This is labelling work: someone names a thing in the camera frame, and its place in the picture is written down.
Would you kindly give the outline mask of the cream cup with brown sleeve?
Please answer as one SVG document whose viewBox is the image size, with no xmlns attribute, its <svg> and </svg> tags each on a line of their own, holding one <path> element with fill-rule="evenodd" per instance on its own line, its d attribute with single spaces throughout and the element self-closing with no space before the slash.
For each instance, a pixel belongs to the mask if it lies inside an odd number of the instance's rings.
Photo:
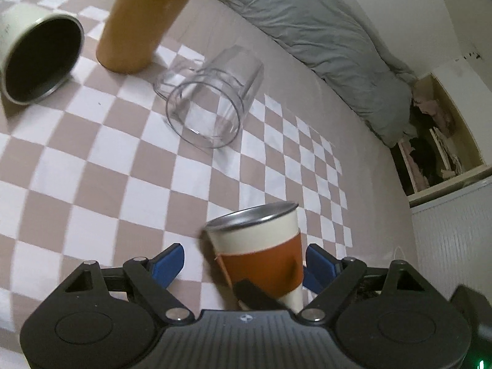
<svg viewBox="0 0 492 369">
<path fill-rule="evenodd" d="M 303 253 L 296 202 L 272 202 L 204 227 L 230 287 L 249 280 L 294 312 L 303 309 Z"/>
</svg>

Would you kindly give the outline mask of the checkered brown white cloth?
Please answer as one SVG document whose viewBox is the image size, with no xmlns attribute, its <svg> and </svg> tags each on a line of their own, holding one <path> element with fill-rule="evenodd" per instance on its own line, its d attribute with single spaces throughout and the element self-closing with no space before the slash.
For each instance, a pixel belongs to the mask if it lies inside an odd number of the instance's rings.
<svg viewBox="0 0 492 369">
<path fill-rule="evenodd" d="M 118 266 L 178 242 L 172 292 L 194 311 L 229 304 L 206 266 L 202 225 L 265 202 L 299 204 L 304 243 L 336 256 L 352 245 L 334 146 L 286 105 L 259 93 L 233 147 L 204 151 L 165 121 L 153 80 L 198 62 L 171 40 L 145 73 L 108 72 L 94 56 L 106 12 L 77 11 L 86 38 L 73 77 L 17 110 L 1 130 L 1 344 L 83 259 Z"/>
</svg>

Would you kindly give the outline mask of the beige mattress sheet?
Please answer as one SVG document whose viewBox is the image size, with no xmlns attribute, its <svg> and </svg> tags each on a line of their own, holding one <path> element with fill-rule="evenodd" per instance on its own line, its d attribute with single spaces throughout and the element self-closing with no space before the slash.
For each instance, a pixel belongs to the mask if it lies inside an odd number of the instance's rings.
<svg viewBox="0 0 492 369">
<path fill-rule="evenodd" d="M 76 17 L 79 9 L 93 6 L 104 10 L 107 17 L 112 0 L 1 0 L 1 6 L 10 8 L 18 2 Z M 191 0 L 162 42 L 165 40 L 194 50 L 200 61 L 234 44 L 255 51 L 265 65 L 259 93 L 284 103 L 337 152 L 352 235 L 352 245 L 343 256 L 357 256 L 372 266 L 384 266 L 397 258 L 416 259 L 410 208 L 389 149 L 324 81 L 217 0 Z M 19 109 L 23 108 L 6 106 L 1 130 Z M 204 241 L 206 266 L 213 279 L 227 289 Z M 18 341 L 11 348 L 1 344 L 3 358 L 19 350 Z"/>
</svg>

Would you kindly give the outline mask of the pile of folded clothes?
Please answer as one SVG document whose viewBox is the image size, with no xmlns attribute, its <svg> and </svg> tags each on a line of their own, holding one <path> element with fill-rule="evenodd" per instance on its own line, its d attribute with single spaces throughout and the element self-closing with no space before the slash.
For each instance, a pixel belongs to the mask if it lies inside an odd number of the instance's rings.
<svg viewBox="0 0 492 369">
<path fill-rule="evenodd" d="M 437 99 L 413 99 L 410 128 L 390 149 L 399 180 L 410 196 L 465 172 L 465 164 L 451 140 L 455 121 Z"/>
</svg>

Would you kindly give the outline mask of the right wooden clothes shelf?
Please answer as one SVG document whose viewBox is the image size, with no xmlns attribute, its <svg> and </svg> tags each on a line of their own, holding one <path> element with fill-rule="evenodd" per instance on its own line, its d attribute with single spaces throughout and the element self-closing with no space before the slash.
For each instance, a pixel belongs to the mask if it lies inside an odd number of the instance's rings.
<svg viewBox="0 0 492 369">
<path fill-rule="evenodd" d="M 410 207 L 491 175 L 491 90 L 465 59 L 415 83 L 410 124 L 391 150 Z"/>
</svg>

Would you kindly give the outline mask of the clear plastic mug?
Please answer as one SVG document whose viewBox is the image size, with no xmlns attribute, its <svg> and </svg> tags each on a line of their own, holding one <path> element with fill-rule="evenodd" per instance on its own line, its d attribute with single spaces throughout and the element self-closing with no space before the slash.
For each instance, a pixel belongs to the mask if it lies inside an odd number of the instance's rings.
<svg viewBox="0 0 492 369">
<path fill-rule="evenodd" d="M 239 136 L 263 80 L 263 62 L 233 45 L 205 62 L 172 65 L 158 75 L 153 90 L 178 136 L 198 148 L 218 149 Z"/>
</svg>

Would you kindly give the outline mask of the white steel tumbler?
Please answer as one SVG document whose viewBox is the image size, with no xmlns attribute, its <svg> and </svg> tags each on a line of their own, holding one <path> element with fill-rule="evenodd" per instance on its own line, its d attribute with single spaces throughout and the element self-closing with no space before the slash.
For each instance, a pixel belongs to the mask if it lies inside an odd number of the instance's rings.
<svg viewBox="0 0 492 369">
<path fill-rule="evenodd" d="M 69 77 L 84 44 L 82 24 L 19 2 L 1 13 L 1 91 L 17 105 L 38 102 Z"/>
</svg>

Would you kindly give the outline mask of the grey duvet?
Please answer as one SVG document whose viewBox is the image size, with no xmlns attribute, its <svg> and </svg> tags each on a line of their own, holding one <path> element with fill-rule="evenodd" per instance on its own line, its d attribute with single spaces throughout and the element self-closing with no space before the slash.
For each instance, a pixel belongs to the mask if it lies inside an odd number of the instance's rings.
<svg viewBox="0 0 492 369">
<path fill-rule="evenodd" d="M 220 0 L 327 84 L 388 147 L 410 127 L 411 69 L 343 0 Z"/>
</svg>

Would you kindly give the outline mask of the tan cylindrical canister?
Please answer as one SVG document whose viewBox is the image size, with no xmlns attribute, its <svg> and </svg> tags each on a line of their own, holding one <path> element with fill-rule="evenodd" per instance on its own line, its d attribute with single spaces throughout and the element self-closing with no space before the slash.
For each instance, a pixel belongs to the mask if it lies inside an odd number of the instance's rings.
<svg viewBox="0 0 492 369">
<path fill-rule="evenodd" d="M 97 60 L 115 73 L 146 68 L 189 0 L 115 0 L 97 45 Z"/>
</svg>

